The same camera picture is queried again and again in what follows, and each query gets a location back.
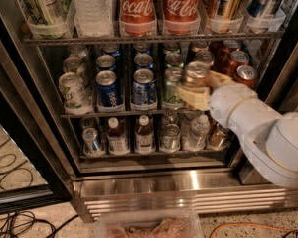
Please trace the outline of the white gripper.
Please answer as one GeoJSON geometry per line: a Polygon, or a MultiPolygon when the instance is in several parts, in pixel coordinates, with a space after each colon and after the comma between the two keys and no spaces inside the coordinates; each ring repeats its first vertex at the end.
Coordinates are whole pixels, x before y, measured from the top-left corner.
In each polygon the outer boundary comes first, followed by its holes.
{"type": "Polygon", "coordinates": [[[178,86],[179,97],[189,106],[206,111],[209,107],[213,119],[227,127],[231,112],[243,101],[257,98],[255,91],[241,83],[233,83],[231,77],[210,71],[208,87],[178,86]],[[215,89],[210,97],[210,89],[215,89]]]}

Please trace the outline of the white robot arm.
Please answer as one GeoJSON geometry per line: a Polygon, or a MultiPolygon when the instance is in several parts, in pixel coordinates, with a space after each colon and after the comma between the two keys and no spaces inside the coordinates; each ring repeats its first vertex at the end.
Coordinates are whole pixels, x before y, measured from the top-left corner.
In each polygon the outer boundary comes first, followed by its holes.
{"type": "Polygon", "coordinates": [[[248,86],[213,72],[204,86],[181,84],[180,98],[233,131],[257,171],[281,187],[298,185],[298,112],[281,114],[248,86]]]}

